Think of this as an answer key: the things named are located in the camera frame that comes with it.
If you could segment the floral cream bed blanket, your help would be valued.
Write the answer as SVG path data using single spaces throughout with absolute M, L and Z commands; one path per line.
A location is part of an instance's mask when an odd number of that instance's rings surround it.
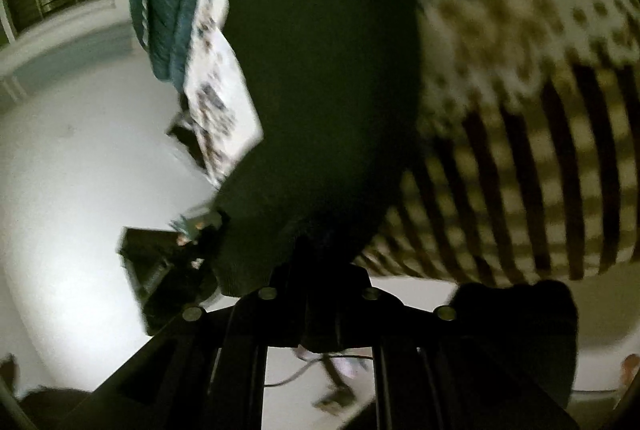
M 352 262 L 506 286 L 629 260 L 639 237 L 638 0 L 414 4 L 416 130 L 384 223 Z M 198 3 L 186 83 L 217 194 L 264 137 L 224 37 L 229 9 Z

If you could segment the green metal shelf rack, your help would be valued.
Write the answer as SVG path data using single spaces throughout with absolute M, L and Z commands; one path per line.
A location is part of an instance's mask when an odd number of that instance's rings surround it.
M 184 246 L 187 243 L 197 242 L 202 231 L 213 228 L 216 231 L 224 221 L 222 215 L 212 210 L 207 205 L 190 209 L 180 214 L 169 226 L 178 233 L 177 243 Z

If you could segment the black grey striped shirt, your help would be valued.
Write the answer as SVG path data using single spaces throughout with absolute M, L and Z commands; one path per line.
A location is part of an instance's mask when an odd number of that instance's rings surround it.
M 242 297 L 355 260 L 397 196 L 419 104 L 414 0 L 229 0 L 233 48 L 264 137 L 214 207 L 213 270 Z

